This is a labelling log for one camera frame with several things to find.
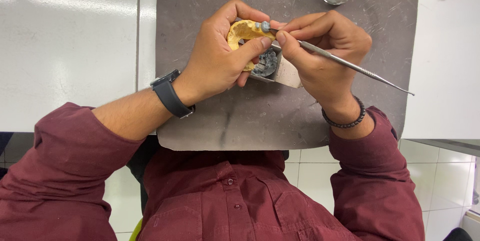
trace black bracelet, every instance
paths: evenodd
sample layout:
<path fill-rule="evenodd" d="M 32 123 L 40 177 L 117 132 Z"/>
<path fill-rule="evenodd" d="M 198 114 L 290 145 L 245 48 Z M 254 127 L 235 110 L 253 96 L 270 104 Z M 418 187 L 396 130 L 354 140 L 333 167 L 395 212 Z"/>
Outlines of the black bracelet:
<path fill-rule="evenodd" d="M 331 121 L 327 117 L 327 114 L 325 113 L 323 108 L 321 109 L 321 114 L 323 115 L 323 118 L 325 118 L 325 120 L 327 121 L 327 123 L 330 126 L 341 128 L 341 129 L 346 129 L 346 128 L 355 127 L 356 125 L 358 125 L 363 120 L 363 118 L 365 117 L 365 106 L 363 105 L 363 102 L 359 98 L 357 98 L 354 95 L 353 95 L 353 97 L 357 100 L 358 105 L 360 105 L 360 116 L 357 118 L 357 120 L 351 122 L 350 124 L 337 124 L 337 123 Z"/>

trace maroon shirt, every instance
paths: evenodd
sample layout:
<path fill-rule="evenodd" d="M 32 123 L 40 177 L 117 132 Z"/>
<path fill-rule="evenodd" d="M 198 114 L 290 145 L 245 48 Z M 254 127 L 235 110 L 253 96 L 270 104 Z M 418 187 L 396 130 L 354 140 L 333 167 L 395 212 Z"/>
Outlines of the maroon shirt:
<path fill-rule="evenodd" d="M 280 151 L 162 148 L 145 171 L 149 200 L 137 240 L 424 240 L 396 133 L 380 110 L 367 111 L 370 135 L 330 133 L 342 167 L 331 177 L 334 216 L 289 184 Z M 33 148 L 0 182 L 0 241 L 115 240 L 104 182 L 140 144 L 73 103 L 45 116 Z"/>

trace hand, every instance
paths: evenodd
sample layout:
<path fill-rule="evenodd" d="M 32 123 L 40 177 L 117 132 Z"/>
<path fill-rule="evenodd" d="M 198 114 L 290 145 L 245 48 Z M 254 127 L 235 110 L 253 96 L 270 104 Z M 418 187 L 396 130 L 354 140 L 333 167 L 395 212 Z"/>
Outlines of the hand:
<path fill-rule="evenodd" d="M 230 25 L 237 17 L 256 22 L 270 21 L 270 17 L 241 0 L 230 0 L 213 16 L 206 19 L 195 40 L 190 60 L 173 87 L 185 105 L 219 94 L 236 84 L 243 87 L 250 72 L 242 72 L 248 61 L 258 63 L 272 41 L 267 37 L 251 39 L 232 51 L 227 44 Z"/>
<path fill-rule="evenodd" d="M 351 95 L 355 71 L 317 53 L 309 53 L 297 40 L 305 40 L 353 64 L 360 64 L 372 39 L 360 27 L 336 11 L 313 13 L 279 27 L 276 39 L 283 56 L 298 70 L 307 90 L 336 123 L 350 123 L 360 112 Z"/>

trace white table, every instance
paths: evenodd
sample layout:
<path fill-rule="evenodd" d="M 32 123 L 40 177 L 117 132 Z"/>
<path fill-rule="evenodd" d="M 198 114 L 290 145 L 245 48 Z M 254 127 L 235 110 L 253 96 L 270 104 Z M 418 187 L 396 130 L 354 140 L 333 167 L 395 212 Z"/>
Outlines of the white table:
<path fill-rule="evenodd" d="M 0 131 L 32 132 L 66 101 L 99 106 L 147 87 L 157 2 L 139 1 L 137 18 L 137 0 L 0 0 Z M 409 87 L 417 96 L 402 137 L 478 139 L 480 2 L 418 8 Z"/>

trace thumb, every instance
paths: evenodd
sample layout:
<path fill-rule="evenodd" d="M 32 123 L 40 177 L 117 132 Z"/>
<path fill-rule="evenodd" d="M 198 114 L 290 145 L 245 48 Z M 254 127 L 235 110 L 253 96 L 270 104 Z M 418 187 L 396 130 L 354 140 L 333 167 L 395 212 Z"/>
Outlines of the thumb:
<path fill-rule="evenodd" d="M 240 48 L 232 52 L 232 55 L 235 56 L 236 60 L 245 61 L 245 64 L 247 64 L 254 57 L 263 54 L 271 45 L 272 40 L 268 37 L 258 37 L 240 46 Z"/>
<path fill-rule="evenodd" d="M 318 57 L 309 54 L 300 46 L 296 38 L 291 36 L 287 31 L 280 30 L 276 34 L 276 40 L 282 48 L 282 56 L 290 61 L 297 70 L 308 67 L 308 65 L 318 62 Z"/>

